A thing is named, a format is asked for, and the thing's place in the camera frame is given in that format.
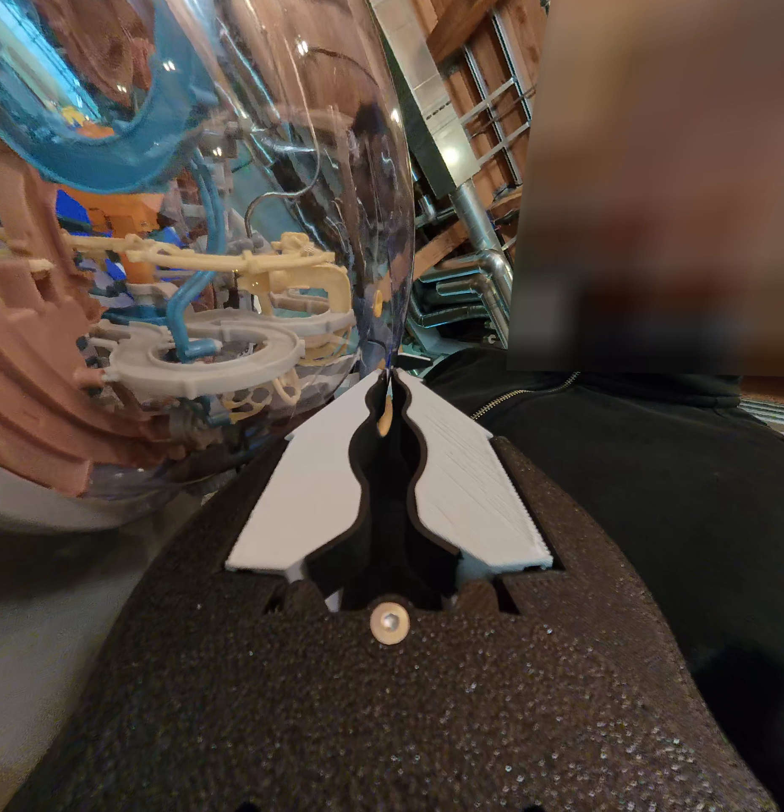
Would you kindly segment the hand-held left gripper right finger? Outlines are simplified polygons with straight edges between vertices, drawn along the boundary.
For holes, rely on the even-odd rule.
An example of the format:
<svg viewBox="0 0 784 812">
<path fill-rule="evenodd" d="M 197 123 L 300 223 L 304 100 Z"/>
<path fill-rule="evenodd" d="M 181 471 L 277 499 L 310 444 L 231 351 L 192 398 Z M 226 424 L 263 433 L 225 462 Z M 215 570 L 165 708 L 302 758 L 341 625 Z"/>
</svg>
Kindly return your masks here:
<svg viewBox="0 0 784 812">
<path fill-rule="evenodd" d="M 417 377 L 394 371 L 393 381 L 419 452 L 407 507 L 418 533 L 455 560 L 448 582 L 550 569 L 554 557 L 493 435 Z"/>
</svg>

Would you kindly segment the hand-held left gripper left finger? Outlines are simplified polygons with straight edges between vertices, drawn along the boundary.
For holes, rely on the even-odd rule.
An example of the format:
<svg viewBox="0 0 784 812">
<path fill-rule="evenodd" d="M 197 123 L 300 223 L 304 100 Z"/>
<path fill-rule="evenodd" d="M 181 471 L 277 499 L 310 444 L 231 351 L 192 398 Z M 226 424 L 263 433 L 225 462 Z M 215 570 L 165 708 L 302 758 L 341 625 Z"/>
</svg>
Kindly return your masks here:
<svg viewBox="0 0 784 812">
<path fill-rule="evenodd" d="M 288 436 L 227 570 L 303 580 L 308 556 L 356 523 L 363 491 L 349 449 L 359 428 L 377 421 L 378 407 L 367 401 L 375 391 L 387 392 L 384 371 L 371 372 Z"/>
</svg>

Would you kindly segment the grey yellow scissors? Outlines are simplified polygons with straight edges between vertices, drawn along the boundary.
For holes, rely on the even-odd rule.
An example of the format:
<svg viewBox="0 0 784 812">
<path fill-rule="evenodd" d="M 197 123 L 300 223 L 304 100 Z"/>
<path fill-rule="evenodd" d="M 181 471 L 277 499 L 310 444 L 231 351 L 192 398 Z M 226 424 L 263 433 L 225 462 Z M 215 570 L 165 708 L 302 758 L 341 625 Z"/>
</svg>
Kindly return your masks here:
<svg viewBox="0 0 784 812">
<path fill-rule="evenodd" d="M 402 282 L 396 282 L 392 279 L 391 273 L 387 272 L 372 286 L 372 299 L 366 300 L 365 313 L 370 319 L 362 370 L 365 372 L 383 371 L 388 379 L 384 409 L 377 420 L 377 430 L 382 438 L 387 436 L 393 422 L 391 369 L 395 366 L 403 340 L 410 287 L 410 281 L 407 278 L 404 278 Z"/>
</svg>

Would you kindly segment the clear plastic maze ball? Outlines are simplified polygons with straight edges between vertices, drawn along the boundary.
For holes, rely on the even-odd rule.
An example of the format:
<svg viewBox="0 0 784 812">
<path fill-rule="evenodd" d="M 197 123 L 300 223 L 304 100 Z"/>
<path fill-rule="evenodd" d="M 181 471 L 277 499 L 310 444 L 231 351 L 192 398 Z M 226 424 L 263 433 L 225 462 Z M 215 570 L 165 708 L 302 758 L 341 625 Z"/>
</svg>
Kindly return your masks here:
<svg viewBox="0 0 784 812">
<path fill-rule="evenodd" d="M 0 1 L 0 531 L 111 529 L 395 354 L 380 2 Z"/>
</svg>

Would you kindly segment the silver insulated pipe run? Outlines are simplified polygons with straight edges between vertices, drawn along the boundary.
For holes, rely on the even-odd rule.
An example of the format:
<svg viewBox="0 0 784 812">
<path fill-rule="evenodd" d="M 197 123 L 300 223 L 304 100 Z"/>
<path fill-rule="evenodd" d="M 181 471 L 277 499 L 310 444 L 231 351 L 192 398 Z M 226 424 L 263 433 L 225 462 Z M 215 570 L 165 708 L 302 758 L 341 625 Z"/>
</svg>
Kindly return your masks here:
<svg viewBox="0 0 784 812">
<path fill-rule="evenodd" d="M 466 321 L 484 321 L 503 349 L 510 345 L 510 305 L 513 269 L 473 179 L 449 195 L 456 221 L 470 240 L 420 279 L 422 292 L 431 291 L 434 304 L 423 310 L 417 292 L 411 294 L 407 324 L 417 330 L 438 331 Z"/>
</svg>

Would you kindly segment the wooden support post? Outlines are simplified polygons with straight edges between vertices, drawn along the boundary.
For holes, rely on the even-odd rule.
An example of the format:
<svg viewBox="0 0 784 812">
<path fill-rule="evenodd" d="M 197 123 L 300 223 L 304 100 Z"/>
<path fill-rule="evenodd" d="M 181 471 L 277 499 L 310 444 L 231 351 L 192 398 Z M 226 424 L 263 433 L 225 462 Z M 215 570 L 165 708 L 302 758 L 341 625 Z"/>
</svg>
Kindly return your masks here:
<svg viewBox="0 0 784 812">
<path fill-rule="evenodd" d="M 447 229 L 417 249 L 414 255 L 412 279 L 420 279 L 427 271 L 448 258 L 455 250 L 470 240 L 468 229 L 462 221 L 454 222 Z"/>
</svg>

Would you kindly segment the metal ceiling frame rack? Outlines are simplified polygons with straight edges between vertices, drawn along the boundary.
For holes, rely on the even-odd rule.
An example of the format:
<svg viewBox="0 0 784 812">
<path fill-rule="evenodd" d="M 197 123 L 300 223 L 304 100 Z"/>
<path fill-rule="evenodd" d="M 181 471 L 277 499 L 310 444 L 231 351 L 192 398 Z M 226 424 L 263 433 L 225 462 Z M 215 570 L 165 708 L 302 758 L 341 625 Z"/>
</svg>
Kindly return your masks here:
<svg viewBox="0 0 784 812">
<path fill-rule="evenodd" d="M 506 189 L 518 188 L 524 160 L 519 143 L 529 135 L 536 86 L 525 79 L 498 8 L 486 13 L 460 55 L 472 99 L 460 121 L 479 168 L 497 172 Z"/>
</svg>

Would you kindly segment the rectangular silver air duct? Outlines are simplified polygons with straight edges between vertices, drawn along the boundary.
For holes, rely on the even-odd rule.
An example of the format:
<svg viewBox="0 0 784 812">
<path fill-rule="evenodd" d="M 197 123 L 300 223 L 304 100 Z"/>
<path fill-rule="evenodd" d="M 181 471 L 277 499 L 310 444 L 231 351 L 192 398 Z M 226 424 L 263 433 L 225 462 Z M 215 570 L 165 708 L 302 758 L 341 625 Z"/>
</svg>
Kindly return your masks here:
<svg viewBox="0 0 784 812">
<path fill-rule="evenodd" d="M 409 1 L 371 1 L 384 38 L 411 154 L 436 198 L 479 170 L 459 116 Z"/>
</svg>

